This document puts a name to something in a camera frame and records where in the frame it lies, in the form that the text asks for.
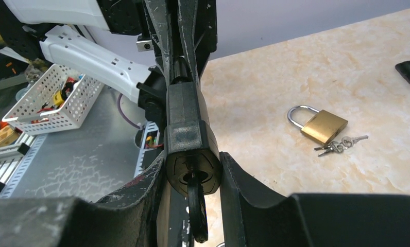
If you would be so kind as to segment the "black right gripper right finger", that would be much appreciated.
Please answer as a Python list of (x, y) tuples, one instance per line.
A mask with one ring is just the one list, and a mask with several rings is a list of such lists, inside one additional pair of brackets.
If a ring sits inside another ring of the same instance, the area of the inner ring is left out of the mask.
[(226, 246), (410, 246), (410, 196), (283, 196), (220, 153)]

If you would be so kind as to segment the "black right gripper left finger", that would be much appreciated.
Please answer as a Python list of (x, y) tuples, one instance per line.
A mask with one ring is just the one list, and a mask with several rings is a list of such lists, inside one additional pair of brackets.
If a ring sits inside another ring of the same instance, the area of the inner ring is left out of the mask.
[(164, 156), (96, 202), (0, 199), (0, 246), (156, 246)]

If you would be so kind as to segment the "black headed keys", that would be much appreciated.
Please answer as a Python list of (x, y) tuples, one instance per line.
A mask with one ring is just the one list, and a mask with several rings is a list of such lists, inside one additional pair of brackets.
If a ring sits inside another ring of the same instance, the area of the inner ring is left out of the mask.
[(209, 237), (206, 203), (201, 180), (195, 173), (187, 182), (187, 200), (191, 233), (196, 242), (204, 243)]

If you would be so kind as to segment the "black u-lock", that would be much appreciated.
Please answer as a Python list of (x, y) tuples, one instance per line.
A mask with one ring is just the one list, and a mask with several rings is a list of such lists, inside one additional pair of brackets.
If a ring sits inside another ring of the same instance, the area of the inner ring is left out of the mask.
[(200, 86), (190, 78), (184, 57), (174, 63), (175, 78), (167, 87), (164, 131), (165, 171), (169, 183), (187, 195), (187, 184), (198, 177), (205, 195), (217, 191), (223, 172), (215, 135), (210, 127)]

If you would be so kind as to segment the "silver padlock keys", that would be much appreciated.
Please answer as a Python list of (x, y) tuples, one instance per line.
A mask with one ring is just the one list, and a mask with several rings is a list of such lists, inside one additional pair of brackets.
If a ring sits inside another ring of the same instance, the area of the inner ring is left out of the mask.
[(318, 154), (318, 157), (322, 157), (330, 153), (343, 153), (345, 150), (352, 148), (359, 141), (368, 138), (368, 135), (363, 135), (359, 137), (344, 136), (340, 142), (331, 141), (329, 144), (325, 146), (314, 148), (314, 151), (322, 151), (322, 153)]

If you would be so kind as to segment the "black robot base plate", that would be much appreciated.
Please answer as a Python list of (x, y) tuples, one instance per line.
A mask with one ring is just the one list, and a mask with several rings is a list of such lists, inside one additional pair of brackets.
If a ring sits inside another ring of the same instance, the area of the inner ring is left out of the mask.
[(138, 142), (137, 146), (139, 151), (134, 177), (137, 177), (148, 168), (159, 155), (161, 152), (159, 145), (162, 145), (163, 143), (160, 139), (161, 135), (159, 128), (154, 122), (147, 122), (144, 129), (137, 133), (136, 141)]

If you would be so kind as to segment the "brass padlock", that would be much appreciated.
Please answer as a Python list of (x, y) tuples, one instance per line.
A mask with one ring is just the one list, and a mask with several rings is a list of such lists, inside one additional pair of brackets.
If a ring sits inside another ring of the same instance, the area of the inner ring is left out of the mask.
[[(299, 110), (312, 112), (313, 117), (305, 124), (293, 119)], [(329, 144), (348, 124), (348, 121), (326, 110), (317, 110), (308, 105), (297, 105), (287, 111), (287, 120), (300, 129), (300, 133), (321, 145)]]

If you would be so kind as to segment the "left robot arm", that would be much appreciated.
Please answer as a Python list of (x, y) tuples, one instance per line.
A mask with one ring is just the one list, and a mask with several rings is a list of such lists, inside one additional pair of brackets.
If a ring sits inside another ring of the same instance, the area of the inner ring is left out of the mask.
[[(156, 68), (84, 38), (73, 25), (138, 36)], [(20, 56), (69, 66), (118, 90), (161, 130), (174, 123), (175, 85), (200, 85), (217, 48), (216, 1), (0, 1), (0, 35)]]

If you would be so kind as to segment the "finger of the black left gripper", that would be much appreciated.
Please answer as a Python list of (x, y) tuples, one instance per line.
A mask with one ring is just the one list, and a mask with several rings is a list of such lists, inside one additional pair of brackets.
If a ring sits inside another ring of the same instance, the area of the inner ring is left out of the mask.
[(177, 16), (183, 55), (191, 79), (200, 85), (210, 54), (217, 50), (216, 1), (178, 1)]
[(171, 20), (167, 6), (164, 0), (146, 0), (145, 1), (151, 22), (158, 37), (158, 46), (161, 51), (162, 66), (166, 84), (170, 85), (174, 79), (173, 72), (173, 43), (171, 38)]

